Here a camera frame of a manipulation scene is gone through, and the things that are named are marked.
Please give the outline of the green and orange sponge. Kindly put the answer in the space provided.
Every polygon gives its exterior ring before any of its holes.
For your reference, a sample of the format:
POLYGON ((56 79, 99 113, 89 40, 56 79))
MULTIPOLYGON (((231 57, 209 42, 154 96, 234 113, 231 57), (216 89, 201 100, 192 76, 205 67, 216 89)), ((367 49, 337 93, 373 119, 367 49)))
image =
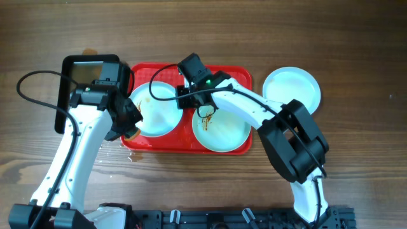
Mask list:
POLYGON ((123 138, 125 141, 133 141, 138 135, 140 135, 141 131, 139 128, 134 127, 131 130, 124 133, 123 138))

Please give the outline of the white plate top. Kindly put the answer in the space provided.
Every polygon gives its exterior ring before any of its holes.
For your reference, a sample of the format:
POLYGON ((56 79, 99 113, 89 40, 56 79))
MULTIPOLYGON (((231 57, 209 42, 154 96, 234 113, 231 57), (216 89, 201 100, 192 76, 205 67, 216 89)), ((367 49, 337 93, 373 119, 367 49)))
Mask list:
POLYGON ((140 111, 143 119, 135 126, 144 137, 160 137, 173 131, 183 116, 176 101, 158 101, 149 92, 149 83, 137 87, 130 99, 140 111))

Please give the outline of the white plate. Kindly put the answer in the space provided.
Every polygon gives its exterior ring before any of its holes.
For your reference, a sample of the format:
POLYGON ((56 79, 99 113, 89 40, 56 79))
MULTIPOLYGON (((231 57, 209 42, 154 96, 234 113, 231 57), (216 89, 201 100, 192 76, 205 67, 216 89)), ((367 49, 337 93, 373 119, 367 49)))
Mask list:
POLYGON ((183 116, 176 101, 158 101, 149 92, 149 83, 137 87, 130 99, 140 111, 143 119, 135 126, 144 137, 160 137, 173 131, 183 116))
POLYGON ((192 130, 203 147, 226 153, 238 149, 246 142, 251 126, 234 113, 202 106, 193 114, 192 130))
POLYGON ((262 89, 263 97, 288 104, 300 101, 313 114, 321 103, 321 89, 316 79, 298 67, 281 67, 270 73, 262 89))

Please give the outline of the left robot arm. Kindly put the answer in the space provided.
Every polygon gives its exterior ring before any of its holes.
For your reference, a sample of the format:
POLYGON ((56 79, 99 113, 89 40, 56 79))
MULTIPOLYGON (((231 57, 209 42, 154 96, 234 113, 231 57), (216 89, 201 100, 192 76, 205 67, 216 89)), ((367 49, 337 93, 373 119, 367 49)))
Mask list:
POLYGON ((129 205, 107 205, 83 214, 86 186, 103 141, 121 136, 133 139, 140 130, 140 111, 130 99, 135 74, 121 62, 104 62, 91 83, 78 83, 69 107, 56 110, 67 118, 53 162, 28 204, 14 204, 11 228, 127 228, 133 214, 129 205))

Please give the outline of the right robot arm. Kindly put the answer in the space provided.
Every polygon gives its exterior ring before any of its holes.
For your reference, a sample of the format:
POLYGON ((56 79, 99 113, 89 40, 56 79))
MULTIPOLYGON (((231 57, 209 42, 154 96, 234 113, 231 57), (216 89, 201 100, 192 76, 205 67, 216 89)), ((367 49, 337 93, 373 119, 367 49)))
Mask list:
POLYGON ((296 99, 272 102, 223 71, 212 73, 195 53, 176 66, 188 82, 177 94, 178 103, 183 108, 210 105, 255 128, 271 165, 291 184, 294 211, 312 228, 320 227, 328 209, 322 179, 329 146, 307 108, 296 99))

